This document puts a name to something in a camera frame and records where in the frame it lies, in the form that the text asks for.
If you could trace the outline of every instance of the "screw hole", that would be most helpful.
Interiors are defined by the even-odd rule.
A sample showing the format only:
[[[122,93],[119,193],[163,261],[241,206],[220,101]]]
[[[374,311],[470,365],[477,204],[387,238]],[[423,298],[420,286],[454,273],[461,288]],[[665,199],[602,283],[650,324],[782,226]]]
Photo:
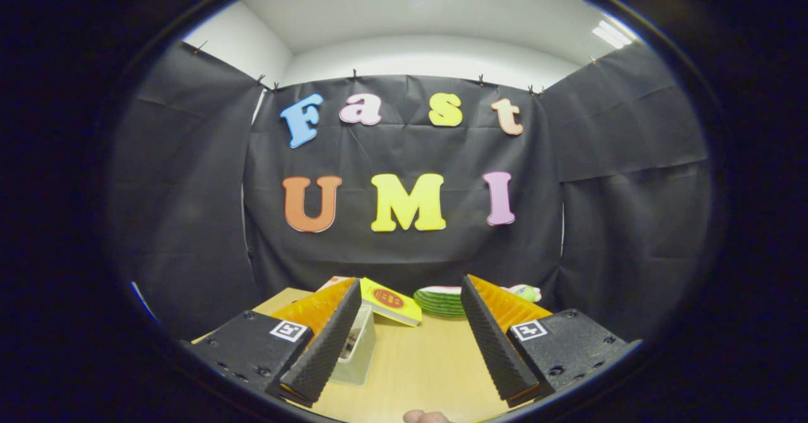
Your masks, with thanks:
[[[272,375],[272,374],[271,374],[271,371],[269,371],[269,368],[265,368],[265,367],[263,367],[263,366],[257,366],[257,368],[255,368],[255,372],[256,372],[256,373],[257,373],[259,376],[262,376],[262,377],[269,377],[269,376],[271,376],[271,375]]]

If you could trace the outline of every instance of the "white plastic container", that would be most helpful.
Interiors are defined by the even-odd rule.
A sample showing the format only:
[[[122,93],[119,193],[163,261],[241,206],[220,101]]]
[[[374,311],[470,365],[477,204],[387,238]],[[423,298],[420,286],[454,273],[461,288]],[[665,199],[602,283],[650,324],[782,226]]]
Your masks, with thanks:
[[[352,330],[360,328],[356,343],[347,359],[338,359],[331,373],[333,382],[363,385],[367,381],[373,348],[376,347],[376,328],[373,325],[373,310],[370,305],[361,305],[356,312]]]

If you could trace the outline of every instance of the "wooden table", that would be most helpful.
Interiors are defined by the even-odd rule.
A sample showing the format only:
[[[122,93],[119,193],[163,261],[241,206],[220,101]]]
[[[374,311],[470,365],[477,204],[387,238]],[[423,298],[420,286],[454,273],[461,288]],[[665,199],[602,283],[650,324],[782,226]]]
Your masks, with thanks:
[[[311,292],[286,289],[254,308],[269,314]],[[418,327],[373,314],[376,348],[361,386],[326,383],[312,411],[351,423],[402,421],[404,412],[441,411],[471,423],[508,411],[499,399],[466,319],[424,313]]]

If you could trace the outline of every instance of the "letter m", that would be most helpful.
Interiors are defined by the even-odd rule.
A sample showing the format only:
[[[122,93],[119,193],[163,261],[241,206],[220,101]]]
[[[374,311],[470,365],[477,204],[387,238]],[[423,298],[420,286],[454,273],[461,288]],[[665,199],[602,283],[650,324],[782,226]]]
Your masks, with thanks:
[[[407,230],[418,212],[415,229],[441,230],[446,227],[446,220],[441,218],[441,185],[444,178],[437,174],[424,174],[415,182],[412,193],[401,185],[398,176],[380,174],[373,176],[370,183],[378,190],[376,202],[376,221],[370,228],[376,232],[392,232],[396,230],[392,213],[396,214],[402,229]]]

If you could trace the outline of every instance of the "white wall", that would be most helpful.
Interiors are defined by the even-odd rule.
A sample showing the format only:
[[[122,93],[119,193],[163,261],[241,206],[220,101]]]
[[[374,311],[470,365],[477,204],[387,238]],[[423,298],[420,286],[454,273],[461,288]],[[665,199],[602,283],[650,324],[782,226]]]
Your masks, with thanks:
[[[333,44],[295,55],[281,86],[358,75],[411,74],[477,80],[536,92],[580,68],[535,50],[446,35],[395,35]]]
[[[223,9],[184,38],[253,78],[265,74],[263,83],[281,81],[292,60],[292,51],[243,2]]]

